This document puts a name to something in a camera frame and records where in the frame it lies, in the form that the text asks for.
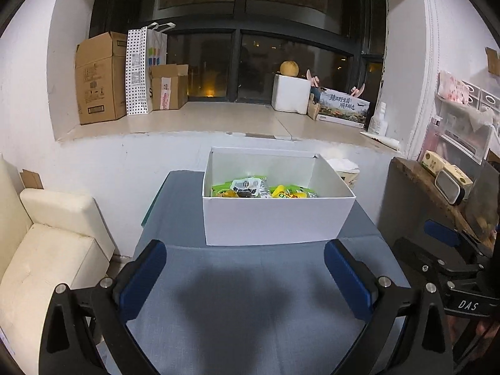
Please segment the person right hand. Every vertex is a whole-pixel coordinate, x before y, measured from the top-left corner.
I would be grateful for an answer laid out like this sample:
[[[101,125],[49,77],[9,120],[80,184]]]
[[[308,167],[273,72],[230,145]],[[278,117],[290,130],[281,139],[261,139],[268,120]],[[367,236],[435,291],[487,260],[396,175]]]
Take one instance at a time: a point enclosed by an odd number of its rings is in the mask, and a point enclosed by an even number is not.
[[[499,322],[492,320],[481,320],[476,326],[475,333],[482,339],[493,339],[499,330]]]

